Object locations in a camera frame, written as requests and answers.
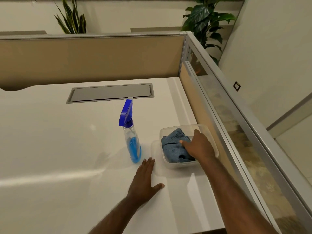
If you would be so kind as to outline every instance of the clear plastic bottle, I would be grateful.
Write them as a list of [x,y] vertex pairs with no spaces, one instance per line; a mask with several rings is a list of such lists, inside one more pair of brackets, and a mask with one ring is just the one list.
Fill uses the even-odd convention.
[[133,98],[128,97],[119,118],[119,126],[124,128],[124,138],[133,163],[141,159],[142,149],[132,120]]

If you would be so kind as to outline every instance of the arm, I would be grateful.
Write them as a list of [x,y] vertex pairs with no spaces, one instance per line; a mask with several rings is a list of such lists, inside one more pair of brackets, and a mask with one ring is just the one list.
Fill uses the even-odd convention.
[[143,160],[124,198],[89,234],[121,234],[138,208],[149,201],[164,184],[151,187],[155,159]]
[[195,130],[190,143],[180,142],[205,171],[228,234],[278,234],[214,156],[204,134]]

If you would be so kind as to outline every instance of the cubicle partition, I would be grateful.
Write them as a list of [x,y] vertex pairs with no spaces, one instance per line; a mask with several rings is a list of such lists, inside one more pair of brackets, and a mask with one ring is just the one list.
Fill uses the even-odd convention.
[[0,39],[0,88],[180,77],[219,159],[279,232],[312,233],[312,187],[191,32]]

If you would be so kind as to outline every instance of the cloth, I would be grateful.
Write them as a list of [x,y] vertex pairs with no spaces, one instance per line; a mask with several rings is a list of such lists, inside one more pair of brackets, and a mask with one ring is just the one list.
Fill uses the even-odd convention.
[[186,136],[180,128],[161,139],[161,145],[167,161],[180,163],[195,161],[195,159],[189,155],[186,149],[180,144],[180,140],[191,142],[190,138]]

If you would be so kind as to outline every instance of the spray nozzle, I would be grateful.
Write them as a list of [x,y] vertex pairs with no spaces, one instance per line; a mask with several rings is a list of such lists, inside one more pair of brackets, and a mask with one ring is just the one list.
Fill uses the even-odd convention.
[[126,102],[124,103],[124,107],[121,111],[119,118],[119,126],[123,126],[125,128],[131,128],[133,126],[132,120],[132,97],[128,97]]

